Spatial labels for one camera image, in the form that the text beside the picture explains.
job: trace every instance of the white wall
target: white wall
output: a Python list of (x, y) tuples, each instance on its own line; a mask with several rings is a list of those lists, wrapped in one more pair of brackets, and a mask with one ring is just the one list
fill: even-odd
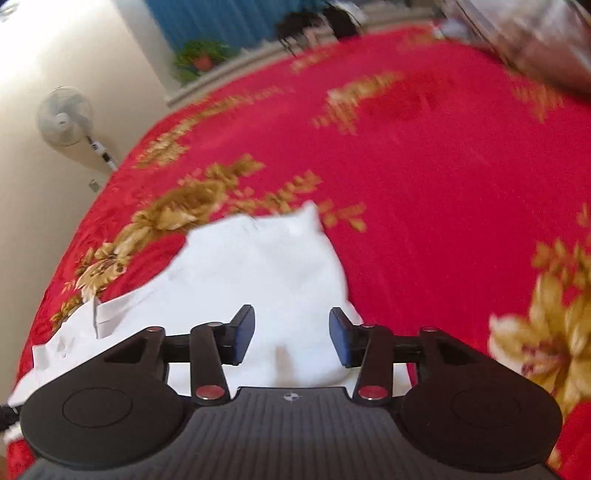
[(170, 95), (181, 87), (172, 74), (174, 52), (164, 38), (144, 0), (113, 0), (123, 21), (144, 52), (154, 73)]
[(0, 401), (73, 231), (108, 169), (85, 145), (60, 154), (35, 114), (52, 89), (90, 98), (95, 136), (122, 158), (167, 113), (164, 87), (111, 0), (21, 0), (0, 24)]

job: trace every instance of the red bedspread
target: red bedspread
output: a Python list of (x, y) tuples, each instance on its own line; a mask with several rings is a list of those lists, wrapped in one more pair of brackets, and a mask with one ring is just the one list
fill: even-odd
[[(282, 61), (156, 125), (82, 220), (19, 377), (83, 299), (144, 284), (190, 228), (313, 199), (365, 321), (490, 348), (559, 401), (551, 465), (591, 478), (591, 109), (426, 32)], [(10, 446), (13, 477), (30, 463)]]

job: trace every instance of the red flower pot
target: red flower pot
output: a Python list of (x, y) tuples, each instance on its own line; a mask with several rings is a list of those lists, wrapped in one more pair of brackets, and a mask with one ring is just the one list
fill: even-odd
[(201, 55), (193, 60), (193, 66), (200, 72), (208, 72), (213, 68), (213, 62), (209, 55)]

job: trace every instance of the gold floral pattern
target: gold floral pattern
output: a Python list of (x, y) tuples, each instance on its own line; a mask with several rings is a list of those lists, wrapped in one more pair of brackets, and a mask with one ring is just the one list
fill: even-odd
[(558, 90), (535, 80), (527, 79), (515, 70), (509, 69), (507, 74), (512, 82), (520, 82), (521, 84), (511, 88), (513, 96), (525, 105), (530, 105), (531, 113), (541, 124), (545, 123), (550, 112), (564, 108), (564, 95)]
[(67, 301), (61, 304), (60, 311), (53, 314), (50, 318), (51, 327), (54, 332), (59, 330), (61, 324), (66, 322), (67, 319), (82, 305), (82, 295), (80, 292), (71, 296)]
[(94, 254), (95, 263), (78, 278), (76, 288), (81, 291), (82, 301), (89, 301), (114, 279), (122, 275), (131, 260), (130, 243), (119, 245), (105, 243)]
[[(219, 115), (239, 106), (252, 105), (279, 93), (283, 93), (282, 88), (270, 87), (252, 95), (228, 96), (217, 102), (212, 102), (198, 113), (184, 118), (173, 129), (161, 134), (155, 141), (150, 142), (149, 146), (136, 157), (135, 168), (146, 168), (154, 163), (164, 167), (177, 161), (182, 154), (189, 150), (188, 146), (179, 144), (178, 140), (190, 132), (195, 125), (211, 116)], [(204, 98), (199, 100), (198, 104), (205, 104), (208, 101), (208, 98)]]
[[(74, 280), (67, 282), (67, 288), (63, 290), (64, 293), (75, 287), (75, 293), (51, 317), (54, 330), (82, 303), (100, 294), (125, 273), (133, 256), (150, 242), (173, 232), (187, 233), (209, 223), (216, 212), (222, 217), (234, 213), (292, 212), (299, 208), (303, 195), (315, 192), (322, 183), (321, 178), (309, 170), (294, 176), (276, 192), (266, 192), (260, 197), (251, 187), (239, 188), (241, 178), (264, 167), (251, 155), (244, 154), (229, 165), (214, 163), (204, 169), (196, 168), (177, 181), (177, 188), (144, 204), (145, 207), (134, 213), (130, 223), (112, 242), (104, 242), (98, 249), (89, 248), (81, 256)], [(367, 226), (361, 218), (364, 211), (363, 203), (338, 209), (331, 200), (319, 205), (320, 216), (327, 228), (342, 220), (358, 232), (365, 232)]]
[(302, 176), (296, 175), (276, 192), (266, 192), (262, 198), (253, 197), (252, 189), (234, 192), (235, 198), (228, 201), (228, 213), (246, 213), (247, 215), (254, 215), (257, 211), (273, 214), (289, 213), (297, 208), (294, 202), (300, 200), (299, 195), (316, 191), (321, 182), (320, 177), (309, 170)]
[(198, 98), (197, 100), (195, 100), (193, 102), (193, 105), (202, 105), (204, 103), (207, 103), (209, 100), (210, 100), (209, 95), (205, 95), (205, 96), (203, 96), (203, 97)]
[(591, 222), (589, 220), (589, 207), (586, 203), (583, 204), (581, 211), (577, 213), (577, 223), (583, 228), (588, 228), (591, 226)]
[(538, 243), (532, 266), (541, 272), (528, 319), (491, 317), (489, 350), (551, 393), (565, 419), (591, 398), (591, 254)]
[(376, 98), (383, 95), (390, 85), (402, 80), (403, 75), (396, 72), (386, 72), (380, 75), (363, 77), (348, 83), (342, 88), (328, 91), (325, 114), (312, 120), (316, 128), (328, 127), (335, 124), (341, 133), (356, 132), (358, 119), (356, 108), (359, 103), (368, 98)]
[(204, 178), (192, 178), (136, 212), (112, 243), (105, 242), (96, 252), (90, 249), (82, 258), (75, 272), (82, 301), (90, 300), (125, 273), (132, 256), (150, 242), (208, 223), (228, 199), (226, 192), (238, 186), (238, 178), (263, 166), (248, 154), (228, 166), (215, 163), (206, 169)]
[(360, 233), (367, 231), (367, 225), (361, 218), (366, 211), (364, 203), (358, 203), (345, 208), (335, 209), (332, 200), (327, 200), (318, 205), (319, 213), (322, 215), (322, 223), (326, 228), (336, 226), (340, 220), (346, 221), (353, 229)]
[(417, 48), (429, 47), (435, 43), (445, 40), (433, 34), (433, 25), (425, 26), (422, 32), (412, 32), (404, 36), (402, 43), (398, 46), (400, 52), (415, 50)]
[(550, 457), (548, 458), (548, 466), (556, 472), (560, 470), (560, 467), (562, 467), (560, 450), (558, 450), (556, 447), (554, 447), (552, 453), (550, 453)]
[(302, 59), (297, 59), (291, 62), (291, 72), (295, 75), (300, 74), (303, 70), (317, 65), (323, 61), (331, 58), (333, 55), (332, 51), (320, 51), (317, 53), (310, 54)]

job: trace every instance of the circular pad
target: circular pad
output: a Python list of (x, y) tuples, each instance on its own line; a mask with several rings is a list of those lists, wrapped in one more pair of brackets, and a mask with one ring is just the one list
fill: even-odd
[(182, 419), (183, 404), (172, 388), (126, 364), (72, 370), (35, 392), (21, 412), (32, 449), (77, 470), (145, 458), (172, 439)]
[(80, 427), (108, 427), (129, 415), (132, 405), (125, 392), (112, 388), (87, 388), (66, 400), (64, 417)]
[(425, 454), (477, 472), (544, 462), (562, 427), (552, 397), (494, 364), (453, 367), (419, 383), (402, 401), (401, 420)]

